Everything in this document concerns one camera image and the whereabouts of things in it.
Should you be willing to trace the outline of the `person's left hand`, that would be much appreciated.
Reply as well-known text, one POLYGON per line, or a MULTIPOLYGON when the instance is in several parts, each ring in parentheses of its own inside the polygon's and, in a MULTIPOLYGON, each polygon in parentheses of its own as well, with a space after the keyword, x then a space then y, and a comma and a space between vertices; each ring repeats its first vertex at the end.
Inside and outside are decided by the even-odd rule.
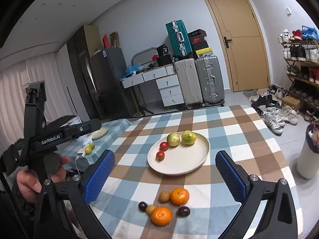
MULTIPOLYGON (((51 176, 54 183, 64 182, 66 178, 66 171, 64 165, 68 164, 71 158, 67 156, 61 156, 58 171, 51 176)), ((29 203, 37 203, 38 195, 42 189, 42 185, 39 179, 29 170, 19 171, 17 174, 17 185, 22 194, 22 196, 29 203)))

